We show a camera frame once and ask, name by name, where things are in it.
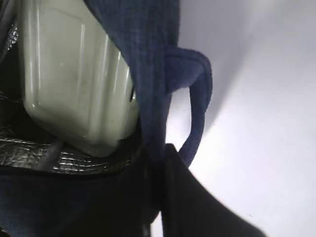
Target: bag handle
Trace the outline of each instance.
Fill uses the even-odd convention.
[[[187,167],[190,166],[200,144],[205,121],[205,112],[212,94],[212,70],[206,56],[175,46],[165,48],[166,92],[190,88],[191,132],[179,151]]]

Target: navy blue bag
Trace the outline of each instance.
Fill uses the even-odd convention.
[[[127,167],[108,174],[0,165],[0,226],[13,237],[149,237],[150,224],[161,211],[165,237],[263,237],[187,169],[203,134],[212,75],[204,55],[177,47],[178,0],[84,2],[130,66],[142,134],[135,140],[142,144],[129,141],[125,149],[132,153],[137,146],[136,155]],[[177,152],[165,144],[165,130],[172,93],[182,87],[190,88],[192,124]],[[22,118],[11,119],[16,132]]]

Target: blue fabric strap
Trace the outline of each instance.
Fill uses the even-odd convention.
[[[165,49],[165,75],[167,93],[190,88],[191,132],[179,151],[186,166],[190,166],[202,138],[205,112],[211,99],[211,65],[199,52],[168,46]]]
[[[84,0],[130,67],[148,157],[162,163],[171,93],[190,86],[192,129],[180,150],[190,165],[211,93],[211,70],[200,53],[176,48],[179,0]]]

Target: white plastic container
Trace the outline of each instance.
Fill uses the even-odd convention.
[[[135,130],[129,67],[82,0],[19,0],[24,106],[46,130],[96,157]]]

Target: white wall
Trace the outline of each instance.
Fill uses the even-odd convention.
[[[316,237],[316,1],[182,0],[180,46],[214,76],[192,173],[268,236]],[[189,130],[181,90],[167,142],[180,148]]]

